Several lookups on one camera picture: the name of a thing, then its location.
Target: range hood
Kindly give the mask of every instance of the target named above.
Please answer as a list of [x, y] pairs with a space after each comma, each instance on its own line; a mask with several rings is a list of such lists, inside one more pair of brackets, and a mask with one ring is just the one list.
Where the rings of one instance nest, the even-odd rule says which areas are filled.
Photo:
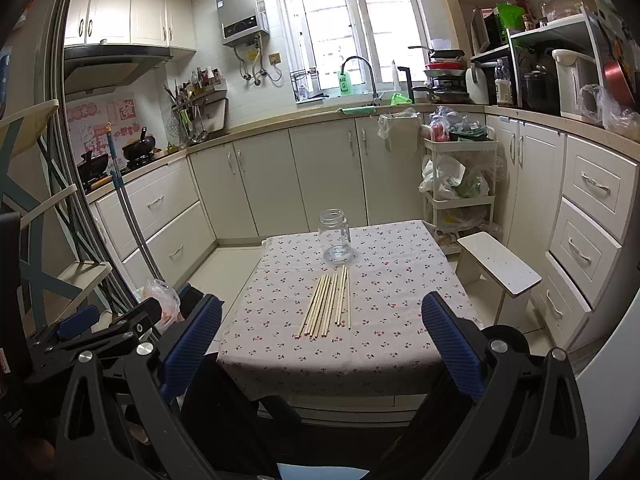
[[83, 45], [65, 48], [65, 98], [68, 101], [113, 92], [171, 59], [166, 46]]

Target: water heater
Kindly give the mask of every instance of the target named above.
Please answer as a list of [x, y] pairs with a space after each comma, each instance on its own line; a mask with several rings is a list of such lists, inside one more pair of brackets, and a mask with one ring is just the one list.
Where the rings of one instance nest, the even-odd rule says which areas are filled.
[[259, 32], [269, 33], [264, 0], [216, 0], [216, 4], [223, 45], [235, 46]]

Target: table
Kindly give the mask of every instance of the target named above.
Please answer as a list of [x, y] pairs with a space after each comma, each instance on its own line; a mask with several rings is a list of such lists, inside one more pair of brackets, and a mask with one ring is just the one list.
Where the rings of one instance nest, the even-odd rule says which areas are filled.
[[351, 326], [297, 338], [315, 284], [332, 269], [318, 234], [268, 238], [218, 361], [251, 400], [268, 395], [394, 396], [428, 392], [440, 355], [420, 306], [437, 290], [453, 312], [482, 323], [421, 221], [351, 229]]

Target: white stool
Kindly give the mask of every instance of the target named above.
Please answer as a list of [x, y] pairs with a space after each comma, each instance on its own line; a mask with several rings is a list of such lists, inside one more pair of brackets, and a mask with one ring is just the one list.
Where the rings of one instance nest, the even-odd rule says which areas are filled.
[[465, 236], [458, 243], [462, 246], [456, 267], [460, 283], [464, 286], [479, 280], [484, 270], [502, 288], [494, 324], [517, 328], [524, 319], [531, 289], [542, 278], [488, 233]]

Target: faucet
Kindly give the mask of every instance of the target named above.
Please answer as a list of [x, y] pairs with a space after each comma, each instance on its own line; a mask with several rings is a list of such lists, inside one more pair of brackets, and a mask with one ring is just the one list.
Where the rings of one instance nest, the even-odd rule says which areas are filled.
[[371, 73], [371, 85], [373, 86], [373, 100], [371, 101], [371, 104], [374, 105], [374, 106], [378, 106], [380, 98], [378, 97], [378, 92], [376, 92], [376, 78], [373, 75], [373, 69], [372, 69], [369, 61], [367, 61], [366, 59], [364, 59], [363, 57], [360, 57], [360, 56], [349, 56], [347, 59], [344, 60], [344, 63], [342, 64], [342, 67], [340, 68], [340, 75], [344, 75], [344, 66], [351, 59], [361, 59], [369, 67], [369, 72]]

